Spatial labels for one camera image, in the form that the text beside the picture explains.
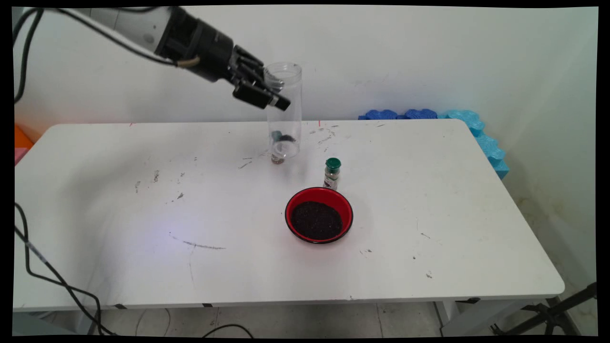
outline red bowl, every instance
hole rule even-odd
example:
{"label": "red bowl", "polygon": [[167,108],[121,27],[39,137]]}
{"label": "red bowl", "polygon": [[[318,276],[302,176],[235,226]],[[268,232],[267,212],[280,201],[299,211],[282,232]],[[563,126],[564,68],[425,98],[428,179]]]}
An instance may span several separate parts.
{"label": "red bowl", "polygon": [[[339,216],[341,216],[341,221],[343,222],[341,232],[333,238],[322,240],[307,238],[304,235],[298,233],[292,226],[290,216],[292,215],[292,211],[295,209],[295,207],[306,201],[316,201],[318,203],[323,203],[334,208],[335,211],[339,213]],[[292,233],[295,234],[296,237],[299,237],[300,239],[306,242],[316,244],[334,242],[335,240],[343,237],[347,233],[347,231],[350,230],[351,223],[354,220],[354,214],[352,213],[350,202],[347,201],[347,199],[343,195],[338,193],[336,190],[324,187],[306,188],[298,192],[297,194],[294,194],[286,205],[286,211],[284,211],[284,216],[286,218],[286,224],[288,224],[288,227],[290,228]]]}

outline green bottle cap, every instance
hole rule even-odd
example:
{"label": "green bottle cap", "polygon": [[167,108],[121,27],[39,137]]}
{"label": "green bottle cap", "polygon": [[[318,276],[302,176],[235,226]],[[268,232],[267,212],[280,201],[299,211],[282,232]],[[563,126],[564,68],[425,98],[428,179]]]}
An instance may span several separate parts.
{"label": "green bottle cap", "polygon": [[336,169],[339,169],[339,167],[341,167],[341,161],[339,161],[339,159],[331,157],[326,160],[326,166],[329,169],[336,170]]}

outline small bottle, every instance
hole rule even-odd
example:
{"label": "small bottle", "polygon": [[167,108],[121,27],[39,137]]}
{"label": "small bottle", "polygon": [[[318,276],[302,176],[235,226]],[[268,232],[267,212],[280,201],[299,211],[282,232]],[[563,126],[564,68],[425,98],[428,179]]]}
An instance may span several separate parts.
{"label": "small bottle", "polygon": [[341,167],[341,161],[334,157],[326,160],[326,168],[324,169],[324,184],[322,187],[337,190],[337,183],[339,183],[339,168]]}

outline robotic hand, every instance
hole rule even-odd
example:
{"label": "robotic hand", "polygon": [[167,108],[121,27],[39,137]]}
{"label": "robotic hand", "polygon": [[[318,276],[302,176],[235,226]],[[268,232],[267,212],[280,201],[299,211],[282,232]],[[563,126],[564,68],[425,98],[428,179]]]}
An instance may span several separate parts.
{"label": "robotic hand", "polygon": [[235,86],[233,96],[256,107],[286,110],[290,101],[264,81],[263,62],[233,45],[233,40],[178,6],[77,9],[130,41],[178,67],[216,82]]}

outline tiled floor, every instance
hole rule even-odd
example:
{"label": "tiled floor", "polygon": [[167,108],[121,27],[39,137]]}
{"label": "tiled floor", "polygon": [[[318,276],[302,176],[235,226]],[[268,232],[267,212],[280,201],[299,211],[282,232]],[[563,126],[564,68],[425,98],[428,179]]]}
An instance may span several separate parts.
{"label": "tiled floor", "polygon": [[[459,304],[465,310],[466,304]],[[66,327],[70,312],[45,320]],[[533,316],[518,311],[498,325],[506,330]],[[103,311],[104,325],[125,336],[202,337],[216,327],[236,323],[255,338],[408,338],[440,336],[432,303],[249,306],[224,308],[113,309]],[[526,334],[543,334],[539,325]],[[563,334],[557,328],[555,334]],[[477,336],[492,335],[484,329]],[[216,338],[247,338],[239,328],[212,333]]]}

